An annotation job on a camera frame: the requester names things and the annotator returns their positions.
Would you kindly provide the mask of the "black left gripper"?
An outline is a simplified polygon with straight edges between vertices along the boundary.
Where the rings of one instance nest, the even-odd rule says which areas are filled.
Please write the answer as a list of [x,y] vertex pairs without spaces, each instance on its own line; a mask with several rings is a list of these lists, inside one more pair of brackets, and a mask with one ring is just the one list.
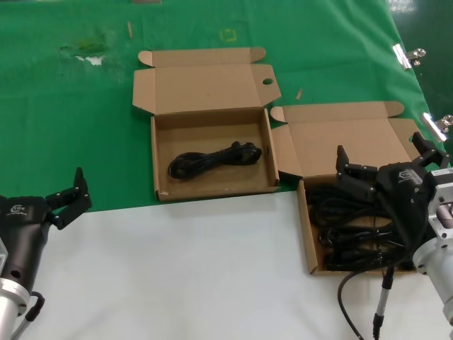
[[51,223],[50,208],[58,210],[52,224],[63,230],[92,207],[88,184],[81,167],[73,186],[45,199],[36,196],[1,197],[1,241],[8,256],[1,277],[32,289],[38,273]]

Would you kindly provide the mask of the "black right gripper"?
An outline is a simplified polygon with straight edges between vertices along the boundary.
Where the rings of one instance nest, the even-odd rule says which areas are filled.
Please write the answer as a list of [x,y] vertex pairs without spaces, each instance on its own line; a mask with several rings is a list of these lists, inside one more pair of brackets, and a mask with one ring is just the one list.
[[423,186],[426,168],[436,164],[439,169],[446,169],[450,156],[419,132],[413,133],[411,142],[419,153],[413,161],[387,164],[379,170],[375,166],[351,164],[343,146],[338,145],[336,185],[364,202],[374,202],[377,189],[377,198],[404,244],[422,245],[435,238],[426,217],[432,198],[432,190]]

